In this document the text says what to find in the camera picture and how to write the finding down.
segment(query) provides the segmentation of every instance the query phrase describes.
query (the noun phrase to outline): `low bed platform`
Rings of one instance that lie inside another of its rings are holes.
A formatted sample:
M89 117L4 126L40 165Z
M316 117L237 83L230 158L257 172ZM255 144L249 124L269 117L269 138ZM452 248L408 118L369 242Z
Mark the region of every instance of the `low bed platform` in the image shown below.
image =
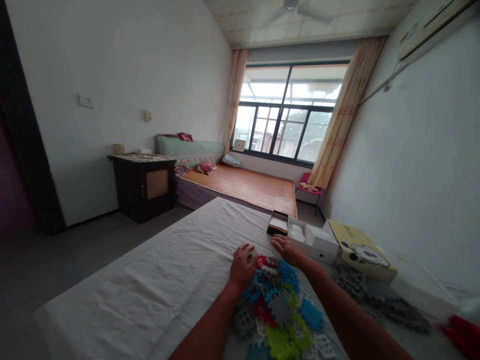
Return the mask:
M244 168L217 167L211 175L193 168L179 178L179 203L197 209L221 197L266 214L277 210L297 218L293 181Z

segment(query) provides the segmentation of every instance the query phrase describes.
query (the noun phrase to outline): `hand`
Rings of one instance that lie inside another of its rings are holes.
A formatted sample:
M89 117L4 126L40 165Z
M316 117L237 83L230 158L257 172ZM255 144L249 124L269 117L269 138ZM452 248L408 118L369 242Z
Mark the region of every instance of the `hand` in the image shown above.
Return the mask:
M287 236L275 235L271 239L271 244L277 250L281 257L290 265L299 268L309 259L295 242Z
M255 249L255 246L249 246L249 244L246 243L240 245L233 254L228 285L235 287L239 291L246 289L254 278L259 253L255 251L251 257L250 263L247 263L247 257L253 249Z

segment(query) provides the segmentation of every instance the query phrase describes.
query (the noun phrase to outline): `wall socket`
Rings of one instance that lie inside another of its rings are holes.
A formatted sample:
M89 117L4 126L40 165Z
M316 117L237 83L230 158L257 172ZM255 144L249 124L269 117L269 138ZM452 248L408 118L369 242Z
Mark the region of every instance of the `wall socket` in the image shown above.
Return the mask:
M143 120L146 122L151 122L152 121L152 113L148 110L143 110Z
M88 96L78 95L78 104L86 108L94 108L94 101Z

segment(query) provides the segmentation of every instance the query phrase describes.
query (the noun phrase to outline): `wooden cabinet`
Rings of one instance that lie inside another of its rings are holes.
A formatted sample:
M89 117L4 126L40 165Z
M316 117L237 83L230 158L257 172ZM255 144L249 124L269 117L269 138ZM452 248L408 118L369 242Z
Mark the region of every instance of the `wooden cabinet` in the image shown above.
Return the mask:
M175 160L112 155L120 211L142 224L174 207Z

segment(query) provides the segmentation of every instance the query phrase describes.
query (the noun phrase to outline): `bamboo mat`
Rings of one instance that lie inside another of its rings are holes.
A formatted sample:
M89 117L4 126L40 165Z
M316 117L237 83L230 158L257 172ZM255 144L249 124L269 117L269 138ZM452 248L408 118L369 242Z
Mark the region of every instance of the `bamboo mat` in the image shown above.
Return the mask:
M297 218L295 184L292 180L222 164L217 167L211 175L192 168L182 179L260 208L277 210Z

